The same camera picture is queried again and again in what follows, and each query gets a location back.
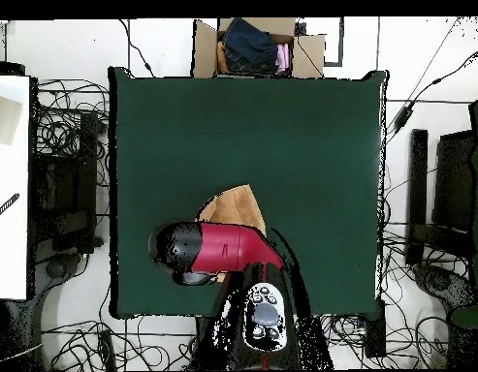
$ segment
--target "green table surface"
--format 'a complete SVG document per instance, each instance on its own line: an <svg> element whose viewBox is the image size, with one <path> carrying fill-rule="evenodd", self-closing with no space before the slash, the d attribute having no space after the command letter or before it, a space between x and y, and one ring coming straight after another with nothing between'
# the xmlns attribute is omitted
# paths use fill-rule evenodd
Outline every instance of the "green table surface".
<svg viewBox="0 0 478 372"><path fill-rule="evenodd" d="M212 315L219 286L175 285L153 265L147 239L241 184L294 250L313 314L374 309L385 73L351 81L114 72L119 316Z"/></svg>

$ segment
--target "pink cloth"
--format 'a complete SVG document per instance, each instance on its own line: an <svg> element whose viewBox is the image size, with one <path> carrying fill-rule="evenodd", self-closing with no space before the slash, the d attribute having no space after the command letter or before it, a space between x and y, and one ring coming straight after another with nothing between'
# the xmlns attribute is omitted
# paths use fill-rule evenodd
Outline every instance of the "pink cloth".
<svg viewBox="0 0 478 372"><path fill-rule="evenodd" d="M276 70L276 73L279 75L285 71L288 63L285 63L284 45L277 45L276 48L278 49L278 54L276 56L276 65L278 66L278 69Z"/></svg>
<svg viewBox="0 0 478 372"><path fill-rule="evenodd" d="M283 45L283 53L285 55L285 69L289 68L289 45Z"/></svg>

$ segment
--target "cardboard box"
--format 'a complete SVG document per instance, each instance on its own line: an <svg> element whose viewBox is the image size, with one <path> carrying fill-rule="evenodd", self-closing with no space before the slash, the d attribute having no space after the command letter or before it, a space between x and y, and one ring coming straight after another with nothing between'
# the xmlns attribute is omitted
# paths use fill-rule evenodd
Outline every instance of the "cardboard box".
<svg viewBox="0 0 478 372"><path fill-rule="evenodd" d="M22 104L0 96L0 144L13 144Z"/></svg>
<svg viewBox="0 0 478 372"><path fill-rule="evenodd" d="M290 65L293 78L320 78L325 65L325 36L294 37L295 17L243 17L244 20L270 33L276 45L290 46ZM212 78L217 73L217 43L223 37L232 18L219 18L218 30L200 20L194 20L194 55L192 77Z"/></svg>

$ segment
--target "black cloth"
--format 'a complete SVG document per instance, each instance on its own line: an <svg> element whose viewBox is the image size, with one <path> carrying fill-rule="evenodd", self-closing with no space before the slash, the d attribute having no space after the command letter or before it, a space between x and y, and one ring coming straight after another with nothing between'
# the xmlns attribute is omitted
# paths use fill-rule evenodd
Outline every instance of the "black cloth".
<svg viewBox="0 0 478 372"><path fill-rule="evenodd" d="M232 72L274 74L277 48L270 35L241 17L223 35L227 67Z"/></svg>

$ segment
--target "black pen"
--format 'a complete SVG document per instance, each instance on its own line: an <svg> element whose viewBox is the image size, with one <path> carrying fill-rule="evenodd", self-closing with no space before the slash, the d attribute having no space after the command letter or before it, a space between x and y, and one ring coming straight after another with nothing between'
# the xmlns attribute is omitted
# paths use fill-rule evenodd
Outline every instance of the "black pen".
<svg viewBox="0 0 478 372"><path fill-rule="evenodd" d="M14 194L10 199L8 199L4 204L0 207L0 216L1 214L6 211L11 205L13 205L16 200L19 199L19 194Z"/></svg>

